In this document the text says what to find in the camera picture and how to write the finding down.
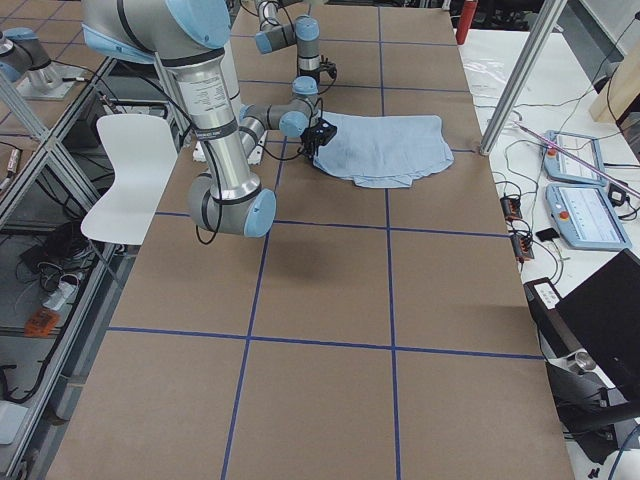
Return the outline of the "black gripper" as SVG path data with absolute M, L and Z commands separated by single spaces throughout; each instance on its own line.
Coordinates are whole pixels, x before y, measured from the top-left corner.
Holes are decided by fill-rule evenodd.
M 323 127 L 309 127 L 301 135 L 301 154 L 313 159 L 324 140 Z

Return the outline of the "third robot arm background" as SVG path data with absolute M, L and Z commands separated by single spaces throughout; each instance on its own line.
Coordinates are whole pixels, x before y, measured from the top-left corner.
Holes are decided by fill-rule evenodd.
M 75 83 L 85 80 L 82 67 L 54 63 L 39 37 L 26 27 L 1 32 L 1 72 L 30 100 L 62 100 Z

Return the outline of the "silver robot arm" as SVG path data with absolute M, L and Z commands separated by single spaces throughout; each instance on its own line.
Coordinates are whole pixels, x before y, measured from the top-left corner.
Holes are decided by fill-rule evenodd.
M 298 1 L 255 1 L 259 18 L 255 43 L 261 54 L 295 46 L 297 75 L 308 76 L 318 82 L 321 70 L 319 23 L 308 14 L 293 20 L 287 8 L 295 4 Z
M 175 78 L 187 118 L 200 142 L 208 171 L 189 191 L 194 223 L 213 233 L 262 237 L 276 214 L 276 196 L 263 187 L 248 164 L 261 136 L 278 130 L 300 138 L 300 154 L 314 157 L 337 129 L 322 117 L 317 72 L 319 28 L 307 15 L 295 24 L 262 30 L 261 50 L 298 48 L 299 75 L 284 105 L 250 105 L 235 114 L 222 61 L 231 20 L 223 1 L 85 1 L 86 44 L 119 60 L 159 61 Z

